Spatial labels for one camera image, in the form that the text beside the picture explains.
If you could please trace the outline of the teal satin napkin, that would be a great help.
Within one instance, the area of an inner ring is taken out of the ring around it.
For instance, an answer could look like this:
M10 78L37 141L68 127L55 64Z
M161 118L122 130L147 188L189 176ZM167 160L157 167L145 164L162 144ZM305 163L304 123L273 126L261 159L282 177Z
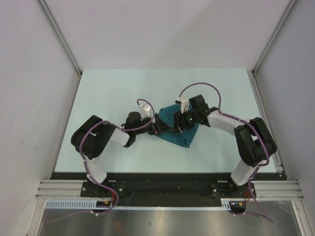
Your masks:
M173 104L171 106L161 108L158 116L165 124L173 128L175 122L174 114L180 111L180 105ZM169 130L165 133L157 134L156 136L175 145L189 148L197 133L198 128L199 124L197 123L191 129L186 130L182 133L173 133L172 130Z

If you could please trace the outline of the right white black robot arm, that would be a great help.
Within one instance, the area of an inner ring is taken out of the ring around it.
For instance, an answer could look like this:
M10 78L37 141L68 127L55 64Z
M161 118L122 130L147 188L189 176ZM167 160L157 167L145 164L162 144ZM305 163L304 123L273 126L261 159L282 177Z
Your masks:
M218 107L209 107L202 95L190 99L177 97L180 111L173 115L172 133L182 134L196 124L220 129L235 137L241 160L227 181L227 192L239 197L245 191L245 184L253 178L258 169L269 164L269 158L277 151L265 122L261 118L244 120L226 114Z

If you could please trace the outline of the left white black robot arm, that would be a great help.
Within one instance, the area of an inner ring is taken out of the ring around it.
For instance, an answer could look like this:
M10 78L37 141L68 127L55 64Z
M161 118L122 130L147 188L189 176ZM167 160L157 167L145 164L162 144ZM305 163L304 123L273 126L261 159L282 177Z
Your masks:
M128 148L136 141L137 135L158 135L171 129L157 113L143 118L139 112L130 112L122 127L93 115L74 132L70 142L83 158L87 178L93 182L91 190L102 197L108 193L109 185L105 182L107 172L100 155L108 143Z

